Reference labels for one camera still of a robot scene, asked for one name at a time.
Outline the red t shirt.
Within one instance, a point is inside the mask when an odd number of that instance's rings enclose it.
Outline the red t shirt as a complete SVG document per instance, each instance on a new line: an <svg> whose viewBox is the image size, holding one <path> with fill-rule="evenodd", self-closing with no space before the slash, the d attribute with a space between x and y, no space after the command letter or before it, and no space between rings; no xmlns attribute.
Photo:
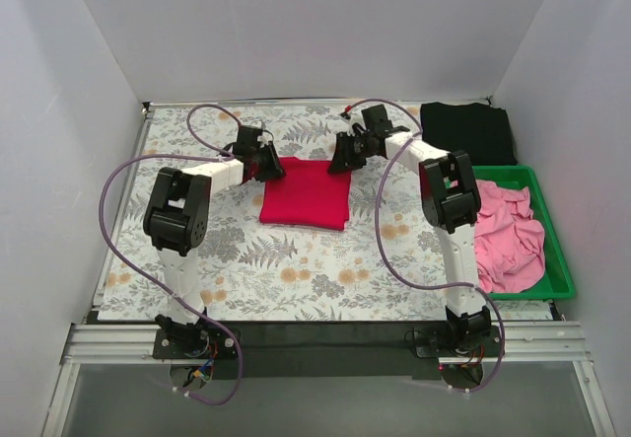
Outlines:
<svg viewBox="0 0 631 437"><path fill-rule="evenodd" d="M259 215L263 224L343 231L350 218L350 172L330 174L329 161L280 159L286 176L265 183Z"/></svg>

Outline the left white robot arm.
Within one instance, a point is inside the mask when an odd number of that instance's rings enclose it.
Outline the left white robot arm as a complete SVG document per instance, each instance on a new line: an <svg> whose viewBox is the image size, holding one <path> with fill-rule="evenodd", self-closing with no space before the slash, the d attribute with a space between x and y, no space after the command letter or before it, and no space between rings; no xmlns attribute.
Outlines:
<svg viewBox="0 0 631 437"><path fill-rule="evenodd" d="M211 342L198 275L198 248L206 236L211 197L251 179L259 182L285 177L273 135L261 127L241 126L222 159L178 170L159 170L143 230L157 250L169 289L169 309L156 316L169 344L186 356L202 356Z"/></svg>

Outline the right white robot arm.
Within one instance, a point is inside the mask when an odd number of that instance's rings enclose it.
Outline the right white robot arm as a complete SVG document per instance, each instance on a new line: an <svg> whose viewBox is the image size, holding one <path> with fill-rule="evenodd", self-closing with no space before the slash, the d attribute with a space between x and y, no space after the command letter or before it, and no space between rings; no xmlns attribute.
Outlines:
<svg viewBox="0 0 631 437"><path fill-rule="evenodd" d="M419 133L393 125L383 105L363 109L362 118L362 123L349 122L346 130L336 134L328 171L350 173L374 156L388 160L376 195L376 229L380 228L382 195L392 166L399 164L418 176L423 214L439 238L446 283L425 286L403 278L387 259L380 233L376 233L378 249L384 266L400 283L445 292L446 324L434 342L451 350L475 349L490 335L491 316L480 288L474 250L481 198L469 156L436 148Z"/></svg>

